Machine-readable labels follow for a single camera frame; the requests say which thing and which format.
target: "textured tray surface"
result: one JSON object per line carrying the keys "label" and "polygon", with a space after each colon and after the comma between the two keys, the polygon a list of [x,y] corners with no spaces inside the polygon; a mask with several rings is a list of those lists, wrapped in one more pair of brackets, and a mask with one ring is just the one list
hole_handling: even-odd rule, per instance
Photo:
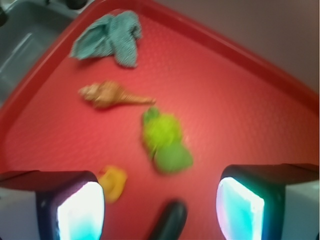
{"label": "textured tray surface", "polygon": [[[140,14],[143,39],[138,67],[119,67],[113,57],[78,61],[65,57],[8,131],[1,170],[97,174],[105,165],[128,173],[118,202],[107,205],[101,239],[143,239],[163,204],[184,199],[188,218],[181,239],[223,238],[216,190],[229,164],[319,162],[319,116],[258,76],[197,42]],[[147,106],[94,110],[77,91],[115,80],[155,97],[175,114],[194,166],[158,174],[141,144]]]}

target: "glowing light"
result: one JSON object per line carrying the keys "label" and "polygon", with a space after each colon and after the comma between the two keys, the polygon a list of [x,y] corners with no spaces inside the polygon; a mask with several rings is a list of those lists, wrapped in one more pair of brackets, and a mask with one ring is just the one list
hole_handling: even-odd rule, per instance
{"label": "glowing light", "polygon": [[88,182],[57,209],[60,240],[98,240],[104,224],[105,199],[97,182]]}
{"label": "glowing light", "polygon": [[216,213],[227,240],[262,238],[265,201],[232,177],[223,178],[216,194]]}

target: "green toy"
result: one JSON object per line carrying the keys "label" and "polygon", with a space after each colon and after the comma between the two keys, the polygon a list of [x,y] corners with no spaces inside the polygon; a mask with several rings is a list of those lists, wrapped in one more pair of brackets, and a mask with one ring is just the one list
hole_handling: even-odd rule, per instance
{"label": "green toy", "polygon": [[193,165],[193,157],[182,143],[183,131],[171,114],[150,107],[143,114],[143,142],[157,169],[172,174]]}

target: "seashell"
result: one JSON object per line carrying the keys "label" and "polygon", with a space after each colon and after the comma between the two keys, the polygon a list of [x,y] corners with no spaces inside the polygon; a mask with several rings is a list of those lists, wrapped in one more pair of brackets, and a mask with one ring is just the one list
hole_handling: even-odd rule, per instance
{"label": "seashell", "polygon": [[109,108],[118,104],[154,104],[156,100],[151,97],[135,95],[115,81],[94,83],[79,90],[79,94],[87,101],[93,103],[95,108]]}

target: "yellow rubber duck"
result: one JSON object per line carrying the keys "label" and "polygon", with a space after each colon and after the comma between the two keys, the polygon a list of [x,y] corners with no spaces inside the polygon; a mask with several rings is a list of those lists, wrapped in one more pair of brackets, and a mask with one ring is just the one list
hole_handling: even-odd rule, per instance
{"label": "yellow rubber duck", "polygon": [[103,188],[106,203],[114,203],[124,191],[128,176],[116,166],[106,166],[98,174],[98,182]]}

